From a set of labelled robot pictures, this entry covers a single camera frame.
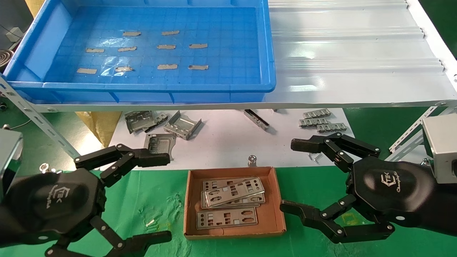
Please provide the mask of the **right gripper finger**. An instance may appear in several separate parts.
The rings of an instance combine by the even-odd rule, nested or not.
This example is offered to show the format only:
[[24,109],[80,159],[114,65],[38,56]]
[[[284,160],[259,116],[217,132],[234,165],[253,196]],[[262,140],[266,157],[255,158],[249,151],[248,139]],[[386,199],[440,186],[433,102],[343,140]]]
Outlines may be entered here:
[[356,138],[334,133],[328,136],[313,135],[309,139],[294,138],[291,140],[291,150],[307,153],[323,153],[344,173],[353,171],[352,154],[360,158],[373,156],[378,158],[380,148]]
[[354,208],[361,211],[361,200],[353,194],[348,194],[324,210],[314,206],[282,200],[280,210],[300,218],[303,226],[321,231],[331,242],[354,243],[387,239],[395,227],[385,218],[368,211],[365,215],[372,223],[359,226],[340,226],[336,219]]

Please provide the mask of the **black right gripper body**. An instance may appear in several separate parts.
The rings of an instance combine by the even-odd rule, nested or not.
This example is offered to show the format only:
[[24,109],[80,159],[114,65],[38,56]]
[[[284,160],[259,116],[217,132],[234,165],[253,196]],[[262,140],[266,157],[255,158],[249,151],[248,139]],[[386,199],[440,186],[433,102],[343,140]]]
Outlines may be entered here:
[[369,221],[456,236],[456,184],[438,183],[429,167],[369,156],[353,164],[347,193],[356,197],[353,208]]

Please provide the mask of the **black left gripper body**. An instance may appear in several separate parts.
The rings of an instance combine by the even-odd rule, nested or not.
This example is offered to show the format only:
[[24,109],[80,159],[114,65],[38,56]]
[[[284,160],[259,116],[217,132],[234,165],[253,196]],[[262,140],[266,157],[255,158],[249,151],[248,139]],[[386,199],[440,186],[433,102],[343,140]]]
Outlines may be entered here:
[[105,187],[85,169],[13,181],[1,202],[1,246],[39,245],[87,235],[105,210]]

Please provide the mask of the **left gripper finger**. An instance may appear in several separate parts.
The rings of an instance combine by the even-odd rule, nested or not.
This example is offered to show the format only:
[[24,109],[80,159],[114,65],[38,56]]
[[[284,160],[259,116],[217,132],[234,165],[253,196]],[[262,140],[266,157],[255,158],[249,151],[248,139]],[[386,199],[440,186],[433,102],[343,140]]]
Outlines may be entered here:
[[[106,257],[143,257],[151,245],[166,243],[172,240],[170,231],[161,231],[135,235],[125,240],[121,239],[100,216],[90,220],[92,228],[96,229],[111,245],[112,249]],[[46,257],[88,257],[88,255],[69,251],[69,237],[61,237],[52,247],[46,250]]]
[[134,167],[156,167],[170,164],[168,153],[151,153],[146,148],[129,148],[123,144],[76,157],[74,163],[77,169],[88,171],[110,164],[111,166],[101,173],[101,183],[111,187]]

